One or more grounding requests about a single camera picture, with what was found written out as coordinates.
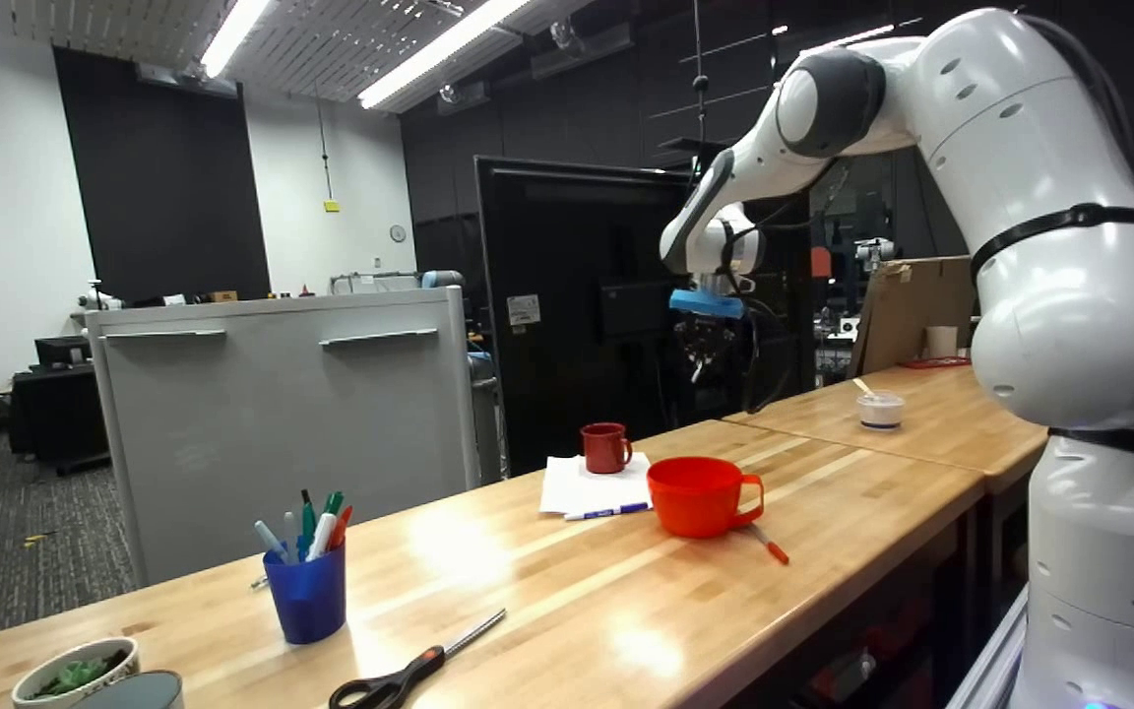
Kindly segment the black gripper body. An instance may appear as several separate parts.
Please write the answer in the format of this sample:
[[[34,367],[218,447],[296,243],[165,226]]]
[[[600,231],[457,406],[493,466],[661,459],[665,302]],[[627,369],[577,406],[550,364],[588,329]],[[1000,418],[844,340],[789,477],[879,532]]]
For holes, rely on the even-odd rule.
[[[684,395],[698,410],[740,410],[754,376],[747,318],[677,317],[674,342],[682,352]]]

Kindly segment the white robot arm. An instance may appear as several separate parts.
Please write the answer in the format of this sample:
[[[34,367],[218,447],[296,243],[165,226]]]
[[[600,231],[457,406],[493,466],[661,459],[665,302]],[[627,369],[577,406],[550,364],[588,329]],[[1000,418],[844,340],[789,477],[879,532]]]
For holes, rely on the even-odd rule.
[[[968,243],[982,390],[1048,434],[1006,709],[1134,709],[1134,167],[1072,30],[974,8],[925,36],[799,51],[657,255],[715,292],[753,271],[753,202],[891,151],[925,159]]]

